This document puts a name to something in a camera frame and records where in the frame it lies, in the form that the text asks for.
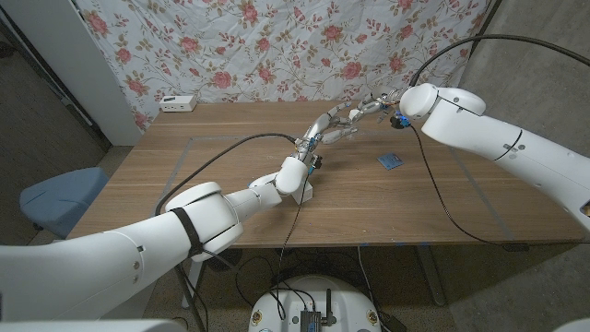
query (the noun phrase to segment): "wire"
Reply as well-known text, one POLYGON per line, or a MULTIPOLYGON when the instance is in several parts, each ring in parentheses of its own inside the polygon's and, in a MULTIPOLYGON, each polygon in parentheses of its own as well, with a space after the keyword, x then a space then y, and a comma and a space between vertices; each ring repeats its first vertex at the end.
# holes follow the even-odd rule
POLYGON ((244 300, 246 303, 248 303, 248 305, 250 305, 251 308, 254 308, 254 305, 248 301, 248 299, 246 299, 246 297, 244 296, 242 290, 240 289, 240 284, 238 282, 238 276, 240 274, 240 272, 242 272, 242 268, 245 267, 248 263, 252 262, 255 259, 262 259, 266 262, 266 264, 268 265, 268 268, 270 269, 270 273, 272 276, 275 275, 275 270, 273 269, 272 265, 270 264, 270 262, 268 261, 268 259, 266 259, 265 257, 262 256, 254 256, 250 259, 248 259, 247 261, 243 262, 240 267, 238 267, 238 272, 235 274, 234 276, 234 281, 236 284, 236 289, 238 289, 238 292, 240 293, 240 296, 242 296, 242 300, 244 300))
POLYGON ((575 53, 573 51, 570 51, 568 49, 565 49, 561 46, 552 44, 550 42, 546 42, 546 41, 541 41, 535 38, 529 38, 529 37, 523 37, 523 36, 514 36, 514 35, 506 35, 506 34, 489 34, 489 35, 480 35, 480 36, 473 36, 473 37, 468 37, 465 38, 461 41, 457 41, 452 43, 451 45, 443 48, 442 50, 440 50, 438 53, 436 53, 435 55, 433 55, 430 59, 428 59, 416 72, 416 74, 414 74, 414 76, 412 77, 412 79, 409 82, 409 86, 410 87, 415 87, 416 84, 418 83, 418 79, 420 76, 420 73, 426 69, 427 66, 429 66, 434 60, 436 60, 439 56, 449 52, 450 50, 452 50, 453 48, 462 45, 464 43, 467 42, 472 42, 472 41, 481 41, 481 40, 509 40, 509 41, 519 41, 519 42, 530 42, 533 43, 535 45, 539 45, 539 46, 543 46, 546 48, 549 48, 553 51, 557 51, 559 53, 562 53, 564 55, 567 55, 569 57, 571 57, 574 60, 577 60, 585 65, 590 66, 590 60, 586 57, 581 56, 578 53, 575 53))
MULTIPOLYGON (((371 303, 372 305, 375 306, 375 310, 377 310, 377 314, 380 315, 380 313, 382 312, 379 306, 379 303, 377 303, 376 300, 374 300, 373 296, 372 296, 372 288, 371 288, 371 284, 369 283, 369 278, 367 278, 367 273, 365 272, 365 267, 362 265, 362 259, 360 258, 360 246, 357 246, 357 253, 359 254, 359 266, 360 266, 360 270, 362 271, 362 275, 365 277, 365 283, 367 284, 367 289, 369 290, 369 295, 371 296, 371 303)), ((381 325, 381 328, 384 328, 385 331, 387 332, 391 332, 389 330, 389 328, 387 328, 387 326, 385 326, 383 319, 381 317, 379 317, 379 324, 381 325)))
POLYGON ((178 265, 180 267, 180 270, 183 274, 184 277, 184 281, 186 281, 186 283, 188 284, 188 286, 191 288, 191 290, 193 291, 193 294, 195 295, 195 297, 201 302, 201 305, 203 305, 203 310, 205 310, 205 325, 206 325, 206 332, 209 330, 209 311, 207 310, 207 306, 205 305, 205 302, 203 301, 203 299, 201 298, 201 296, 199 295, 199 293, 196 291, 196 287, 193 286, 193 283, 191 282, 191 280, 188 278, 188 276, 186 275, 186 272, 184 272, 184 268, 182 264, 178 265))
POLYGON ((219 260, 221 263, 225 264, 227 267, 229 267, 233 272, 238 272, 238 269, 236 268, 236 266, 234 266, 232 263, 228 262, 227 259, 223 258, 221 255, 217 255, 213 252, 210 252, 206 249, 203 249, 203 252, 205 254, 209 254, 214 256, 217 260, 219 260))
POLYGON ((441 195, 441 192, 439 191, 439 187, 436 184, 436 181, 434 180, 434 176, 432 175, 432 171, 431 171, 431 167, 428 164, 428 161, 426 160, 426 155, 424 154, 424 147, 422 146, 422 141, 420 140, 420 136, 418 135, 418 131, 416 130, 416 128, 413 125, 409 126, 410 128, 412 128, 412 130, 414 131, 414 134, 416 135, 416 138, 418 139, 418 144, 420 146, 420 152, 422 153, 422 158, 424 159, 424 164, 426 165, 426 169, 428 170, 428 174, 431 177, 432 180, 432 185, 434 185, 434 190, 436 191, 436 195, 439 197, 439 200, 441 201, 441 205, 442 208, 444 209, 444 213, 446 214, 447 218, 453 223, 453 225, 459 230, 461 231, 463 234, 469 236, 472 239, 478 240, 482 243, 485 244, 491 244, 491 245, 495 245, 495 246, 500 246, 502 247, 504 250, 506 251, 513 251, 512 248, 516 245, 522 245, 522 246, 544 246, 544 245, 558 245, 558 244, 590 244, 590 241, 580 241, 580 242, 558 242, 558 243, 495 243, 489 240, 484 240, 466 230, 464 230, 461 226, 459 226, 459 224, 453 219, 453 217, 451 216, 451 213, 449 212, 449 209, 446 207, 446 205, 444 204, 444 200, 443 200, 443 196, 441 195))
POLYGON ((365 272, 365 267, 362 265, 362 259, 360 258, 360 246, 357 247, 357 253, 359 254, 360 270, 362 271, 362 275, 365 277, 365 282, 367 283, 367 289, 369 289, 369 295, 371 295, 371 302, 374 303, 374 299, 372 297, 371 284, 369 284, 369 279, 367 278, 367 273, 365 272))
MULTIPOLYGON (((161 214, 162 211, 162 207, 164 206, 164 203, 170 199, 170 197, 172 195, 174 195, 174 193, 176 193, 180 188, 182 188, 185 184, 187 184, 189 181, 191 181, 197 174, 199 174, 202 170, 204 170, 207 166, 209 166, 211 163, 213 163, 213 161, 219 159, 221 156, 225 155, 226 153, 230 152, 231 150, 233 150, 234 148, 238 147, 240 144, 247 142, 251 139, 254 138, 258 138, 258 137, 264 137, 264 136, 279 136, 279 137, 285 137, 289 142, 295 144, 295 138, 289 136, 289 135, 285 135, 285 134, 280 134, 280 133, 265 133, 265 134, 257 134, 257 135, 252 135, 252 136, 248 136, 242 140, 240 140, 239 142, 233 144, 232 146, 230 146, 229 148, 224 149, 223 151, 221 151, 217 156, 213 157, 212 159, 210 159, 208 162, 206 162, 205 164, 203 164, 201 167, 199 167, 198 170, 194 171, 191 175, 187 176, 184 180, 182 180, 179 184, 177 184, 174 188, 172 188, 170 190, 170 192, 168 192, 168 194, 166 194, 156 205, 156 211, 155 211, 155 215, 159 216, 161 214)), ((215 256, 217 259, 219 259, 221 262, 224 262, 226 265, 228 265, 230 268, 235 270, 235 267, 233 267, 231 264, 229 264, 225 259, 217 256, 214 253, 209 252, 208 250, 204 250, 205 253, 210 254, 215 256)), ((183 277, 186 279, 186 281, 188 281, 188 277, 186 276, 186 273, 183 272, 183 267, 181 264, 179 264, 177 266, 180 269, 181 274, 183 275, 183 277)), ((208 330, 208 311, 207 311, 207 307, 205 306, 205 303, 203 302, 203 299, 201 299, 201 297, 198 295, 198 293, 195 290, 195 287, 193 287, 193 284, 190 283, 190 281, 188 282, 189 285, 191 285, 191 287, 193 288, 193 292, 195 293, 196 297, 199 299, 199 301, 201 302, 201 304, 203 304, 203 307, 205 308, 205 314, 206 314, 206 323, 207 323, 207 330, 208 330)), ((191 307, 191 310, 193 311, 193 316, 195 317, 195 320, 198 320, 198 312, 196 310, 194 310, 193 307, 191 307)))
POLYGON ((431 177, 432 185, 434 185, 434 190, 436 191, 436 195, 439 197, 439 200, 441 201, 442 208, 444 209, 444 213, 446 213, 446 216, 448 217, 448 219, 454 224, 454 226, 459 231, 462 231, 465 235, 467 235, 475 240, 478 240, 478 241, 485 243, 485 244, 503 246, 503 244, 501 244, 501 243, 494 243, 492 241, 484 240, 482 238, 477 237, 476 235, 473 235, 472 233, 464 230, 461 226, 459 226, 459 224, 456 223, 456 221, 454 221, 453 217, 451 216, 451 213, 449 212, 449 209, 444 204, 443 196, 441 196, 441 191, 439 190, 439 186, 436 184, 436 181, 434 180, 434 176, 432 175, 431 166, 429 166, 428 161, 426 160, 426 154, 424 154, 424 147, 422 146, 422 140, 420 139, 420 135, 418 135, 418 131, 416 130, 416 128, 414 128, 413 125, 410 125, 409 127, 412 128, 412 130, 414 131, 414 134, 416 135, 416 138, 418 139, 418 144, 420 146, 420 152, 422 153, 422 158, 424 159, 424 164, 426 165, 426 169, 428 170, 428 174, 431 177))
POLYGON ((285 134, 280 134, 280 133, 265 133, 265 134, 257 134, 257 135, 252 135, 252 136, 248 136, 244 139, 242 139, 241 141, 235 143, 234 145, 232 145, 229 148, 224 149, 223 151, 221 151, 217 156, 211 158, 208 162, 206 162, 205 164, 203 164, 203 166, 199 167, 198 170, 194 171, 191 175, 187 176, 184 180, 182 180, 179 184, 177 184, 174 188, 172 188, 172 190, 170 190, 170 192, 168 192, 168 194, 166 194, 159 202, 158 205, 156 206, 156 216, 161 214, 161 210, 162 207, 164 206, 164 203, 172 196, 174 195, 174 193, 176 193, 180 188, 183 187, 183 185, 187 184, 189 181, 191 181, 197 174, 199 174, 202 170, 204 170, 207 166, 209 166, 211 163, 213 163, 213 161, 219 159, 219 157, 223 156, 224 154, 230 152, 231 150, 233 150, 234 148, 238 147, 240 144, 247 142, 251 139, 254 138, 258 138, 258 137, 264 137, 264 136, 279 136, 279 137, 285 137, 289 142, 295 144, 295 138, 289 136, 289 135, 285 135, 285 134))
MULTIPOLYGON (((293 225, 291 226, 291 229, 289 231, 289 234, 287 234, 287 238, 285 239, 285 242, 283 243, 283 248, 280 250, 280 257, 278 258, 278 273, 277 273, 277 285, 280 283, 280 265, 283 261, 283 253, 285 252, 285 247, 287 246, 287 241, 289 240, 289 238, 291 237, 291 234, 293 233, 293 231, 295 230, 295 225, 297 224, 297 217, 299 216, 299 212, 301 211, 301 205, 303 205, 303 196, 305 195, 305 185, 307 185, 307 180, 309 180, 311 173, 307 172, 307 176, 305 177, 305 181, 303 182, 303 188, 301 189, 301 199, 299 200, 299 207, 297 207, 297 214, 295 215, 295 220, 293 221, 293 225)), ((285 320, 285 318, 287 318, 285 315, 281 316, 280 311, 278 310, 278 290, 277 290, 277 311, 278 311, 278 317, 280 318, 280 320, 285 320)))

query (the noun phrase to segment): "white power strip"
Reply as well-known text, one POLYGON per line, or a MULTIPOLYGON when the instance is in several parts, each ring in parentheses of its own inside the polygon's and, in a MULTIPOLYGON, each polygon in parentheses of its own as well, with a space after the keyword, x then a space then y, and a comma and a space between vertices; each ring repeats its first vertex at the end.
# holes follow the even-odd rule
POLYGON ((159 106, 164 112, 190 112, 196 106, 196 96, 164 96, 159 106))

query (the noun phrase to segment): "blue chair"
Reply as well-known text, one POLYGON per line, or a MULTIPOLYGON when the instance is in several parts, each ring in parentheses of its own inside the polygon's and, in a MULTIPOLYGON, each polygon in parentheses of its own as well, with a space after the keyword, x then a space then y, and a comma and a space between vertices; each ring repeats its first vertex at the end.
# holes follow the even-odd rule
POLYGON ((108 181, 100 167, 67 172, 23 190, 20 210, 33 225, 65 239, 108 181))

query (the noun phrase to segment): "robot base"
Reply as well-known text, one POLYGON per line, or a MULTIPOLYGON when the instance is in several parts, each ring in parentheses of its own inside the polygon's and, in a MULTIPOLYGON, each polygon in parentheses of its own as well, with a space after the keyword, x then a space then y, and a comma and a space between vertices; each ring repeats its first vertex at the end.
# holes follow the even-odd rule
MULTIPOLYGON (((304 312, 303 301, 294 291, 279 290, 278 298, 287 315, 281 321, 277 301, 266 293, 252 310, 249 332, 381 332, 377 310, 371 300, 346 282, 326 276, 308 275, 289 279, 286 283, 296 291, 308 292, 315 300, 315 311, 318 313, 313 313, 312 299, 306 294, 299 293, 307 305, 307 313, 304 312), (330 305, 327 305, 327 298, 331 298, 330 305), (331 319, 326 317, 327 308, 332 312, 331 319), (315 326, 308 323, 318 320, 322 323, 315 326)), ((287 288, 287 285, 281 283, 280 288, 287 288)))

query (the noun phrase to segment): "fabric backdrop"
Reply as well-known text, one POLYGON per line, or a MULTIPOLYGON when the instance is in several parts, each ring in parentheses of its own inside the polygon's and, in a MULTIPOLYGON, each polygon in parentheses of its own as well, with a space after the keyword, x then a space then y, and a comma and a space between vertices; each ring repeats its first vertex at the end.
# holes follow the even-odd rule
MULTIPOLYGON (((77 0, 145 131, 164 95, 199 102, 352 100, 401 88, 478 32, 489 0, 77 0)), ((456 86, 470 45, 422 76, 456 86)))

